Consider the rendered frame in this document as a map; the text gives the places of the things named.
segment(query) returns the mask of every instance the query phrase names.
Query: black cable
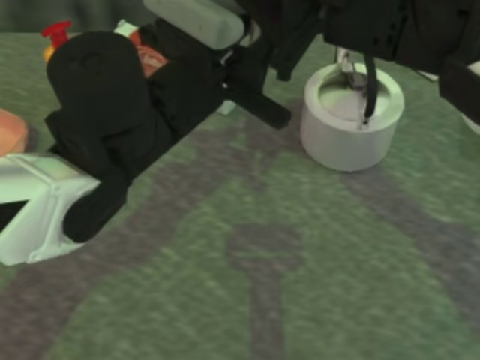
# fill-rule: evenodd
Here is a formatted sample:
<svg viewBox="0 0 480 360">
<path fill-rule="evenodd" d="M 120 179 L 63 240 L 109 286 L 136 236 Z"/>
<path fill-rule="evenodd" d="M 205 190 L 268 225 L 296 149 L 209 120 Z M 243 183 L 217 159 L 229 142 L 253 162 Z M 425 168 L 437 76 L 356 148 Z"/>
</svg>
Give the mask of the black cable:
<svg viewBox="0 0 480 360">
<path fill-rule="evenodd" d="M 367 108 L 365 109 L 365 122 L 367 125 L 370 118 L 375 113 L 377 108 L 378 98 L 378 80 L 377 80 L 377 67 L 375 66 L 375 60 L 371 56 L 364 55 L 365 65 L 367 67 Z"/>
</svg>

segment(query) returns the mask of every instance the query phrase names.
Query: green tablecloth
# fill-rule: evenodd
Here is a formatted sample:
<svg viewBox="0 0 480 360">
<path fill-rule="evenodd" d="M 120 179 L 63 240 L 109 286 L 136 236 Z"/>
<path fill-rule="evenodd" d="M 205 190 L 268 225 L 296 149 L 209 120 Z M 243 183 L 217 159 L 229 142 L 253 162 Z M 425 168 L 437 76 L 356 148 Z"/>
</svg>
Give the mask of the green tablecloth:
<svg viewBox="0 0 480 360">
<path fill-rule="evenodd" d="M 44 45 L 0 35 L 0 107 L 35 151 L 57 106 Z M 480 139 L 436 84 L 379 61 L 407 104 L 388 157 L 322 168 L 298 127 L 332 56 L 319 39 L 292 82 L 271 74 L 288 129 L 215 114 L 82 250 L 0 266 L 0 359 L 480 359 Z"/>
</svg>

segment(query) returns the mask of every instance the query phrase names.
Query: red cap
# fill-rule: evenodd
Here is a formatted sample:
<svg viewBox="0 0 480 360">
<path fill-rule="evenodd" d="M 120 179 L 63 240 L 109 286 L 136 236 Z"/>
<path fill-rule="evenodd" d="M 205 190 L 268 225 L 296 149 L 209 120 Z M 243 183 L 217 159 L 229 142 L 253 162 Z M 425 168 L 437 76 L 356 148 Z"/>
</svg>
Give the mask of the red cap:
<svg viewBox="0 0 480 360">
<path fill-rule="evenodd" d="M 67 28 L 72 25 L 70 20 L 56 22 L 47 26 L 41 35 L 46 38 L 50 37 L 52 46 L 56 49 L 68 41 Z"/>
</svg>

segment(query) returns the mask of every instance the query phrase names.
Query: dark background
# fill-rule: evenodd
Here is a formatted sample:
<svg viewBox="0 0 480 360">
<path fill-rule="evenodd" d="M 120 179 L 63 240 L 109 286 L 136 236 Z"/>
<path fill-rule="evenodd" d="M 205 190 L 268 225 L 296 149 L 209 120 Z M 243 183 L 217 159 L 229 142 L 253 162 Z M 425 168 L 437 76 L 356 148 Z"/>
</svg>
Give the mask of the dark background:
<svg viewBox="0 0 480 360">
<path fill-rule="evenodd" d="M 0 0 L 0 32 L 41 32 L 72 20 L 72 32 L 111 30 L 120 19 L 142 25 L 155 16 L 142 0 Z"/>
</svg>

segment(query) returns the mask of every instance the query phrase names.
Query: red label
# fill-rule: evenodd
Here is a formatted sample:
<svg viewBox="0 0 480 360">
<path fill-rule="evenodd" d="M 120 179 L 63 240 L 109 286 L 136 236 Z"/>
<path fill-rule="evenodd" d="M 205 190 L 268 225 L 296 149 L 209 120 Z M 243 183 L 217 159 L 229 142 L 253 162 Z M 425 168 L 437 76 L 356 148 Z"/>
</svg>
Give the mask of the red label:
<svg viewBox="0 0 480 360">
<path fill-rule="evenodd" d="M 168 60 L 152 48 L 142 45 L 138 31 L 132 33 L 128 38 L 136 47 L 145 77 L 150 77 L 155 71 L 168 62 Z"/>
</svg>

